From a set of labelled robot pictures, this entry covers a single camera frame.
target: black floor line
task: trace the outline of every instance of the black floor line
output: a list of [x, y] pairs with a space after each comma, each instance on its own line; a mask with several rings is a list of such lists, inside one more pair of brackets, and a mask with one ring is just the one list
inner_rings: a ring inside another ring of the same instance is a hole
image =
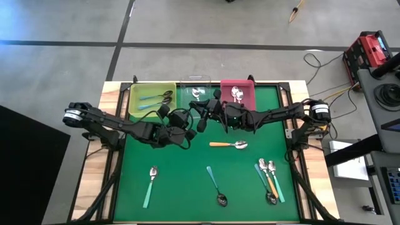
[[280, 50], [280, 51], [344, 51], [349, 47], [342, 46], [284, 46], [284, 45], [260, 45], [260, 44], [196, 44], [196, 43], [143, 43], [125, 42], [123, 47], [134, 48], [166, 48], [166, 49], [247, 49], [247, 50]]
[[131, 12], [133, 10], [134, 2], [135, 2], [135, 0], [129, 0], [129, 4], [127, 5], [124, 22], [122, 22], [121, 31], [119, 32], [119, 36], [118, 36], [118, 42], [115, 47], [114, 54], [112, 55], [110, 66], [108, 67], [106, 81], [113, 80], [115, 68], [117, 67], [119, 53], [121, 52], [121, 48], [122, 48], [122, 45], [124, 42], [126, 30], [128, 29], [129, 19], [131, 18]]
[[116, 42], [92, 42], [92, 41], [15, 41], [0, 40], [0, 45], [20, 46], [80, 46], [80, 47], [114, 47]]

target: red device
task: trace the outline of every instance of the red device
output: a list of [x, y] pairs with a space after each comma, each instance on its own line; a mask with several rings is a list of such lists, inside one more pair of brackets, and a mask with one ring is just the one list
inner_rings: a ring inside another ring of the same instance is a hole
[[392, 57], [382, 31], [363, 31], [344, 52], [342, 60], [351, 85], [354, 85], [359, 81], [357, 75], [359, 69], [377, 68]]

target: green table surface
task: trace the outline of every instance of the green table surface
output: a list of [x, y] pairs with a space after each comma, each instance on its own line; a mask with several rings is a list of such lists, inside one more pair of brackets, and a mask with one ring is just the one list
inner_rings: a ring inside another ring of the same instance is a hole
[[[258, 111], [278, 107], [275, 86], [256, 87]], [[244, 150], [209, 147], [210, 142], [234, 143], [238, 140], [247, 141], [248, 147]], [[284, 159], [285, 151], [282, 122], [266, 124], [254, 135], [232, 129], [226, 134], [221, 124], [209, 120], [205, 132], [197, 134], [188, 150], [177, 146], [153, 149], [129, 136], [114, 221], [299, 221], [291, 172]], [[265, 188], [254, 168], [259, 158], [276, 163], [276, 176], [286, 202], [275, 206], [266, 202]], [[152, 185], [149, 207], [144, 209], [152, 166], [158, 167], [159, 174]], [[227, 196], [227, 207], [217, 204], [217, 191], [207, 166], [211, 166], [219, 190]]]

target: teal handle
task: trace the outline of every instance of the teal handle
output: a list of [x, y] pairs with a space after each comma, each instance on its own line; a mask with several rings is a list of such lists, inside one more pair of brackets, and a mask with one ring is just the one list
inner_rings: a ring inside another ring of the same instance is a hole
[[274, 175], [274, 180], [275, 180], [275, 186], [276, 186], [276, 189], [277, 189], [277, 194], [279, 195], [279, 200], [281, 201], [281, 203], [284, 203], [285, 202], [285, 198], [283, 197], [281, 187], [279, 186], [278, 179], [276, 179], [275, 175]]
[[157, 96], [142, 96], [139, 98], [139, 100], [146, 100], [146, 99], [151, 99], [151, 98], [155, 98]]
[[211, 170], [211, 166], [207, 167], [207, 171], [208, 171], [208, 174], [210, 174], [210, 176], [211, 176], [211, 179], [212, 179], [212, 181], [213, 181], [213, 183], [215, 185], [215, 188], [218, 189], [217, 182], [215, 182], [215, 179], [214, 179], [214, 176], [213, 176], [213, 171]]
[[258, 167], [258, 164], [254, 165], [254, 168], [256, 168], [256, 171], [258, 173], [258, 176], [261, 178], [262, 183], [264, 184], [264, 187], [267, 188], [267, 182], [264, 180], [264, 176], [261, 173], [260, 167]]
[[148, 208], [152, 186], [153, 186], [153, 181], [150, 182], [149, 188], [147, 189], [146, 197], [144, 198], [144, 203], [143, 203], [143, 208], [144, 209]]
[[144, 106], [139, 106], [138, 109], [139, 109], [139, 110], [143, 110], [143, 109], [147, 109], [147, 108], [156, 106], [156, 105], [158, 105], [158, 104], [160, 104], [160, 103], [150, 104], [150, 105], [144, 105]]

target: wooden table frame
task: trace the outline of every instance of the wooden table frame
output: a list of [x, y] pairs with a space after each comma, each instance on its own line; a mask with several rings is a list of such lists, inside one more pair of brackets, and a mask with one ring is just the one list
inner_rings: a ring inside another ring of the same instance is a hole
[[[153, 83], [161, 82], [176, 82], [179, 81], [156, 81]], [[308, 91], [305, 81], [257, 81], [257, 83], [271, 83], [279, 84], [281, 94], [280, 104], [287, 106], [293, 102], [299, 102], [308, 98]], [[99, 103], [99, 109], [109, 113], [119, 115], [122, 118], [127, 118], [127, 102], [129, 99], [128, 87], [131, 82], [105, 82], [102, 90], [102, 95]], [[284, 121], [285, 128], [296, 128], [301, 126], [301, 120], [287, 120]], [[321, 147], [321, 143], [317, 140], [310, 140], [310, 144]], [[94, 152], [101, 148], [99, 141], [91, 141], [89, 143], [87, 154]], [[69, 214], [69, 221], [71, 219], [80, 218], [90, 205], [98, 200], [98, 194], [102, 187], [107, 185], [107, 181], [113, 178], [112, 174], [115, 172], [116, 164], [118, 161], [122, 163], [123, 152], [117, 151], [99, 151], [90, 158], [86, 159], [82, 167], [80, 182], [77, 185], [75, 198], [71, 206]], [[311, 185], [312, 191], [324, 205], [324, 207], [336, 218], [339, 217], [336, 202], [334, 200], [333, 190], [328, 174], [327, 167], [324, 161], [324, 154], [318, 149], [310, 147], [300, 154], [300, 160], [296, 162], [297, 170], [302, 174], [304, 180]], [[91, 220], [104, 220], [105, 223], [110, 223], [114, 219], [116, 191], [118, 190], [119, 180], [105, 194], [105, 198], [100, 202], [100, 207], [96, 211]], [[301, 200], [297, 204], [299, 210], [299, 217], [302, 219], [321, 219], [321, 216], [315, 211], [311, 202], [307, 199], [303, 189], [297, 184], [294, 185], [297, 200]]]

